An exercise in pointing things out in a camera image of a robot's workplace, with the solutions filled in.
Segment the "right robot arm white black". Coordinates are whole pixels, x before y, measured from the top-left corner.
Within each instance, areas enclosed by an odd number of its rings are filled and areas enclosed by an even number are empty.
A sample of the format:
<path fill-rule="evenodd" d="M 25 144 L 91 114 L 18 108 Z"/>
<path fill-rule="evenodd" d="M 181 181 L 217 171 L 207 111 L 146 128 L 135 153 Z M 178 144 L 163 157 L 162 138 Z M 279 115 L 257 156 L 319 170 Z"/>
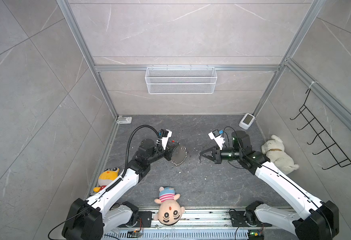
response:
<path fill-rule="evenodd" d="M 266 155 L 253 151 L 250 137 L 234 131 L 231 145 L 225 144 L 224 131 L 214 130 L 210 139 L 217 144 L 200 152 L 215 164 L 237 161 L 241 167 L 268 184 L 293 209 L 293 212 L 270 207 L 255 201 L 246 207 L 244 221 L 250 227 L 269 224 L 288 231 L 301 240 L 331 240 L 340 232 L 339 209 L 331 201 L 324 202 L 310 194 L 271 162 Z"/>

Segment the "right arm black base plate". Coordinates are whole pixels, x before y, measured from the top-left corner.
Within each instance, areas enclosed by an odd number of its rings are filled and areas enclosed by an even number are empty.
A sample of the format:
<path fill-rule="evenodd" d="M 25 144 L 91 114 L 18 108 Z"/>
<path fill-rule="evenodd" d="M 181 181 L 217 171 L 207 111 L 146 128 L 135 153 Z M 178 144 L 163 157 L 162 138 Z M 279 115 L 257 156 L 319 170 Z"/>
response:
<path fill-rule="evenodd" d="M 230 215 L 230 220 L 233 227 L 272 227 L 271 224 L 260 222 L 249 211 L 236 211 L 234 209 L 230 209 L 228 213 Z"/>

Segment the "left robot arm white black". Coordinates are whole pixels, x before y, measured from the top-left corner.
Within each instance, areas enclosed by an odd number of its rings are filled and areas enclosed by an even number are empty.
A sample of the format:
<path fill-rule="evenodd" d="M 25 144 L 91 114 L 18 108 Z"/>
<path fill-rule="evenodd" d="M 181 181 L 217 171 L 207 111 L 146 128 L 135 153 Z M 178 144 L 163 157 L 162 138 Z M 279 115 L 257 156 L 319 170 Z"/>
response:
<path fill-rule="evenodd" d="M 178 142 L 158 148 L 153 140 L 143 140 L 122 174 L 95 195 L 71 204 L 62 236 L 66 240 L 100 240 L 119 226 L 134 225 L 138 207 L 129 202 L 117 208 L 114 204 L 148 174 L 152 163 L 161 159 L 182 163 L 186 156 L 186 147 Z"/>

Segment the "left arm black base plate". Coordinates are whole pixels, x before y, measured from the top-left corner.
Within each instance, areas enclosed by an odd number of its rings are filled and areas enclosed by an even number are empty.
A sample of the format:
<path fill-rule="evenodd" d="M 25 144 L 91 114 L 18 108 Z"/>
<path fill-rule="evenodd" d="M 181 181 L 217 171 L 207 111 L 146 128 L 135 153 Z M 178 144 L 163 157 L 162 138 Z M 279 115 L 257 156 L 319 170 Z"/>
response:
<path fill-rule="evenodd" d="M 151 211 L 139 211 L 136 214 L 133 214 L 132 218 L 127 224 L 119 225 L 119 228 L 149 228 L 152 222 Z"/>

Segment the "metal keyring holder red handle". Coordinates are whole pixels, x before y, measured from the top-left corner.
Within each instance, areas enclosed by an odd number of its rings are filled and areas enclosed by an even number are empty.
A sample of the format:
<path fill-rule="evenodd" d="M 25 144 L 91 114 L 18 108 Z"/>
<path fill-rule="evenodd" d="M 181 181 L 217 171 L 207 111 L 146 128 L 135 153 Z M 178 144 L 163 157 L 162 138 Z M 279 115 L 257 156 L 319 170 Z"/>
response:
<path fill-rule="evenodd" d="M 174 148 L 171 152 L 171 162 L 178 167 L 181 165 L 187 158 L 187 148 L 183 144 L 177 142 L 174 145 Z"/>

